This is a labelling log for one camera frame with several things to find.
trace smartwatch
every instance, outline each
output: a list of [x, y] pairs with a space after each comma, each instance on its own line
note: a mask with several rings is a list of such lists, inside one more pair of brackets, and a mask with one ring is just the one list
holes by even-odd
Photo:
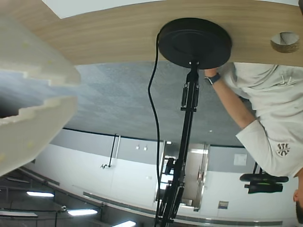
[[217, 73], [214, 77], [205, 77], [209, 81], [211, 85], [214, 85], [215, 82], [217, 82], [221, 78], [220, 74]]

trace black round base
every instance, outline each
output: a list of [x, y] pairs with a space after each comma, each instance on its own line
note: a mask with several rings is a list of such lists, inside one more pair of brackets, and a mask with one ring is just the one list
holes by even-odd
[[217, 24], [198, 18], [181, 18], [166, 24], [159, 34], [159, 50], [170, 62], [190, 68], [212, 69], [225, 64], [232, 50], [232, 39]]

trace gray floor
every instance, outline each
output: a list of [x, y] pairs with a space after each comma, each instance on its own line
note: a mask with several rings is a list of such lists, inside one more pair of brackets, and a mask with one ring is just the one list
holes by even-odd
[[[47, 81], [23, 79], [19, 73], [0, 72], [2, 116], [21, 107], [40, 105], [54, 96], [78, 96], [79, 110], [66, 128], [155, 139], [156, 130], [147, 86], [153, 62], [77, 66], [79, 87], [49, 87]], [[187, 69], [160, 62], [152, 97], [160, 120], [162, 140], [180, 141], [184, 112], [180, 111]], [[200, 98], [194, 115], [192, 143], [241, 145], [238, 126], [226, 113], [212, 87], [200, 77]]]

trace white t-shirt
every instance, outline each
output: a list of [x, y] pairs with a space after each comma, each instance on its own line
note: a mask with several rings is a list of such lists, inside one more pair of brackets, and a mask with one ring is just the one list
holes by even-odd
[[249, 97], [258, 118], [237, 138], [270, 175], [295, 176], [303, 168], [303, 68], [235, 67], [234, 85]]

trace wall outlet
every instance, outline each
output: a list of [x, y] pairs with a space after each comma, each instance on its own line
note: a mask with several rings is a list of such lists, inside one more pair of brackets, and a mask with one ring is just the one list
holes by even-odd
[[233, 164], [234, 166], [246, 166], [247, 155], [246, 154], [235, 154]]

